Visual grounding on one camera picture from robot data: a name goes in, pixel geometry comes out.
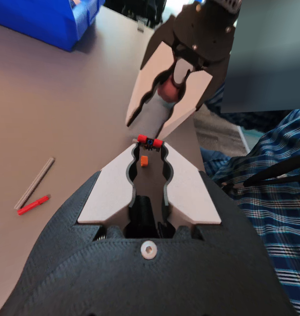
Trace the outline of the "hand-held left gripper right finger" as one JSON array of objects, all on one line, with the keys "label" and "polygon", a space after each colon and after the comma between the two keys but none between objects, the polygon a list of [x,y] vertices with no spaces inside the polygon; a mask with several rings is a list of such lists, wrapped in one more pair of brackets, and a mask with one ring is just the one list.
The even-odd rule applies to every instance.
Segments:
[{"label": "hand-held left gripper right finger", "polygon": [[167,142],[161,147],[163,176],[162,216],[172,226],[220,225],[221,218],[200,171]]}]

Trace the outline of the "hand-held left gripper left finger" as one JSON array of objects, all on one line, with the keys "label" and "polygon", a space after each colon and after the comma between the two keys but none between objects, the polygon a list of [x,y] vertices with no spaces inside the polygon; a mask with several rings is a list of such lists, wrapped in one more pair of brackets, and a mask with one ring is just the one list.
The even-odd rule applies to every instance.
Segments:
[{"label": "hand-held left gripper left finger", "polygon": [[128,171],[135,161],[130,145],[99,173],[88,199],[77,219],[80,224],[129,224],[129,205],[135,197]]}]

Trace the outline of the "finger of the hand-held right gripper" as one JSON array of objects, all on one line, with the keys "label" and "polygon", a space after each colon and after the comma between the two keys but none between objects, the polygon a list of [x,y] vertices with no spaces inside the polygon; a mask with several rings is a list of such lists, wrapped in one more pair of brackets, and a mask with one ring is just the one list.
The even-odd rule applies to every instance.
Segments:
[{"label": "finger of the hand-held right gripper", "polygon": [[145,107],[151,119],[163,117],[163,101],[159,101],[156,89],[159,82],[169,77],[174,63],[172,48],[161,42],[149,60],[140,69],[129,101],[125,124],[129,127]]},{"label": "finger of the hand-held right gripper", "polygon": [[196,110],[196,106],[212,80],[204,70],[189,74],[183,97],[174,105],[171,115],[163,124],[156,138],[166,138]]}]

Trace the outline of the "small lego assembly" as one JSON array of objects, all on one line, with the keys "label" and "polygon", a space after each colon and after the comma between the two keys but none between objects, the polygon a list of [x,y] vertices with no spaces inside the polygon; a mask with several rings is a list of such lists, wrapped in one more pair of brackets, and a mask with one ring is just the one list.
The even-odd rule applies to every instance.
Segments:
[{"label": "small lego assembly", "polygon": [[139,144],[139,146],[143,147],[145,150],[152,151],[155,150],[157,152],[163,146],[163,141],[159,139],[151,139],[145,135],[139,134],[137,138],[132,140],[133,143]]}]

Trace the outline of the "grey lego axle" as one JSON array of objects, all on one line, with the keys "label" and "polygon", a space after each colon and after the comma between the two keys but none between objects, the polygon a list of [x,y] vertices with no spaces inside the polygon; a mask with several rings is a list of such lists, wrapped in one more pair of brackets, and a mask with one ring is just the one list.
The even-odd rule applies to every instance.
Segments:
[{"label": "grey lego axle", "polygon": [[50,157],[47,162],[45,163],[45,165],[42,167],[41,171],[37,174],[37,176],[35,177],[35,179],[33,180],[33,182],[30,184],[30,186],[28,187],[28,189],[26,190],[26,192],[22,195],[22,197],[20,198],[20,200],[17,202],[17,204],[14,206],[15,210],[20,210],[28,201],[28,199],[31,197],[31,195],[34,193],[34,191],[36,190],[36,188],[39,186],[39,184],[41,183],[41,181],[43,180],[43,178],[45,177],[45,175],[47,174],[47,172],[50,170],[50,168],[52,167],[52,165],[55,162],[55,158],[54,157]]}]

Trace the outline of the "short red lego axle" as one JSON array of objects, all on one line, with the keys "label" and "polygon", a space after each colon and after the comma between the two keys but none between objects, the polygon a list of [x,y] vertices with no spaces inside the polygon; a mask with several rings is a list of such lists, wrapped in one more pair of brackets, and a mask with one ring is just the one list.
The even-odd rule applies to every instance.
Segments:
[{"label": "short red lego axle", "polygon": [[30,203],[30,204],[20,208],[19,210],[17,210],[17,214],[19,216],[21,216],[21,215],[25,214],[26,212],[28,212],[28,211],[42,205],[43,203],[47,202],[50,198],[51,198],[51,195],[46,195],[46,196],[34,201],[33,203]]}]

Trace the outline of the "person's right hand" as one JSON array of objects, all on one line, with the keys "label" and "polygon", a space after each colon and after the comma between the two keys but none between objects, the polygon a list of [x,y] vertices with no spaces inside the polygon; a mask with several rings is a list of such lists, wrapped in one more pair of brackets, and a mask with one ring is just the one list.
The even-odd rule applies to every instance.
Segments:
[{"label": "person's right hand", "polygon": [[174,80],[174,74],[171,74],[168,79],[157,88],[158,95],[167,103],[177,103],[180,100],[181,84]]}]

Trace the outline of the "person's plaid shirt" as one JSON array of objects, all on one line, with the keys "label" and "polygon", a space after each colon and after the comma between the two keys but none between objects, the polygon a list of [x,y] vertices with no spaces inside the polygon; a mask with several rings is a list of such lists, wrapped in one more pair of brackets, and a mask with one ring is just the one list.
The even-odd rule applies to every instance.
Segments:
[{"label": "person's plaid shirt", "polygon": [[[200,148],[206,174],[233,186],[282,161],[300,155],[300,109],[221,113],[224,85],[205,101],[226,121],[263,136],[249,154],[229,157]],[[225,189],[261,237],[290,302],[300,315],[300,182]]]}]

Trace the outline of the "blue plastic bin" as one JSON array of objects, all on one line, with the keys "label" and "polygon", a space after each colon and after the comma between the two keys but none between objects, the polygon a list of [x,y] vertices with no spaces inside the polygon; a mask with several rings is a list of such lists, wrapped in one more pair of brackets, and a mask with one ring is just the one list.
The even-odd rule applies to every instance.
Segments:
[{"label": "blue plastic bin", "polygon": [[0,25],[71,51],[105,0],[0,0]]}]

